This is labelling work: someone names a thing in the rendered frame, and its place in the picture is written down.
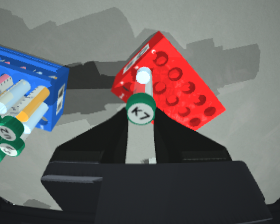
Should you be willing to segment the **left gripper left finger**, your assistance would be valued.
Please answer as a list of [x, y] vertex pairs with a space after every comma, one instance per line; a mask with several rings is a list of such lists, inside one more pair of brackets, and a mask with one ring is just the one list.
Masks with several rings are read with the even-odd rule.
[[126, 163], [129, 120], [125, 108], [110, 119], [56, 147], [49, 162], [68, 160], [113, 163], [115, 151], [114, 163]]

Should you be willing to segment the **red lego-style plate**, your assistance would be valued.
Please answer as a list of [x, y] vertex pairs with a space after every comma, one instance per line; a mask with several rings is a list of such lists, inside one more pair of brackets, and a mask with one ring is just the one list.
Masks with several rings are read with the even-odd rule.
[[[111, 92], [125, 103], [133, 95], [136, 73], [141, 67], [151, 70], [156, 106], [185, 126], [197, 130], [226, 110], [160, 31], [115, 77]], [[129, 91], [126, 91], [123, 86]]]

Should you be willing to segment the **white tube rack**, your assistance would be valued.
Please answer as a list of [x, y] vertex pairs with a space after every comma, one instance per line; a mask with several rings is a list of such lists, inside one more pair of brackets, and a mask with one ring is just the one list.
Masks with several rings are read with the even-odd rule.
[[156, 157], [150, 158], [149, 163], [156, 163]]

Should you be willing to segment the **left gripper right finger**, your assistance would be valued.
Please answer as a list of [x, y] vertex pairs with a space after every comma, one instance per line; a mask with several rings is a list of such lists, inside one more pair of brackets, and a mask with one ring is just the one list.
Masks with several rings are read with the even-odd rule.
[[153, 127], [156, 163], [233, 161], [225, 146], [172, 119], [159, 107]]

